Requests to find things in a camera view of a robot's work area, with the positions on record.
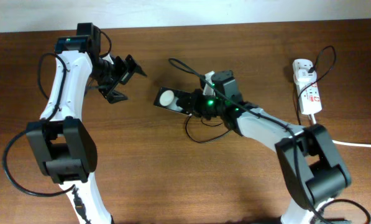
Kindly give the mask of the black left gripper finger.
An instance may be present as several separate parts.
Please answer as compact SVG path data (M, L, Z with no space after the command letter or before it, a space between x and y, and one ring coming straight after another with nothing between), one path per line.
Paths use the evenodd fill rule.
M139 65L139 63L133 58L132 55L128 55L125 59L127 63L127 68L129 74L133 75L135 73L138 73L144 77L147 76L147 74L143 71L142 67Z
M113 90L112 92L110 92L110 94L106 96L106 99L110 104L115 104L120 101L128 100L128 97L123 93Z

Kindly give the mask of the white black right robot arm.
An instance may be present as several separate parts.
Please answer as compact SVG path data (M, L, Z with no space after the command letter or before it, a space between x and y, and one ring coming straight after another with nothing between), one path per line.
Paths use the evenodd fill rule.
M215 73L209 80L199 75L199 79L212 93L184 92L175 104L197 117L220 117L228 130L276 152L292 197L280 223L329 223L323 210L338 201L351 176L327 129L320 124L287 123L244 101L231 71Z

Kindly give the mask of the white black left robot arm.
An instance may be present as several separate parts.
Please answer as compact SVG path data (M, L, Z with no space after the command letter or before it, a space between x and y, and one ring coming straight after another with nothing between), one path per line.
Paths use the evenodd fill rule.
M93 23L79 23L74 36L61 37L53 56L56 72L48 103L39 122L27 125L27 139L43 175L52 178L67 195L80 223L113 223L103 204L95 178L97 147L82 123L88 79L110 104L125 101L116 91L133 74L145 75L126 58L101 53L103 31Z

